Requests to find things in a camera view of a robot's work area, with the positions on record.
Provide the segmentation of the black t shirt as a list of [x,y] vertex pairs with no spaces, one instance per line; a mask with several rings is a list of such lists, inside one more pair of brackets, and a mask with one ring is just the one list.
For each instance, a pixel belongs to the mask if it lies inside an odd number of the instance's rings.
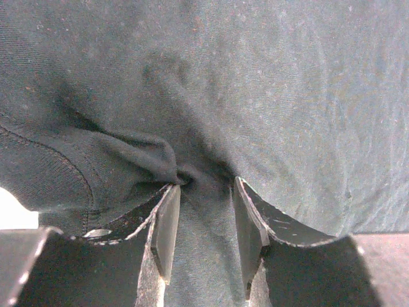
[[172,182],[166,306],[243,306],[236,177],[408,231],[407,1],[2,1],[1,187],[83,235]]

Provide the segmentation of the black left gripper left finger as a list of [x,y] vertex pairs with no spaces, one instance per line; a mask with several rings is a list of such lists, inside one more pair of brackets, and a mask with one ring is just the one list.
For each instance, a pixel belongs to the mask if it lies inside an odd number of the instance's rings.
[[55,227],[1,232],[2,306],[163,306],[180,187],[82,237]]

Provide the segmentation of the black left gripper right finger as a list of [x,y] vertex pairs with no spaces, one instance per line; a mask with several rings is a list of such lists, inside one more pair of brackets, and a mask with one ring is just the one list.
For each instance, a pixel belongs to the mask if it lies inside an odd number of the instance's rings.
[[407,306],[408,234],[334,237],[263,200],[236,178],[233,203],[250,306]]

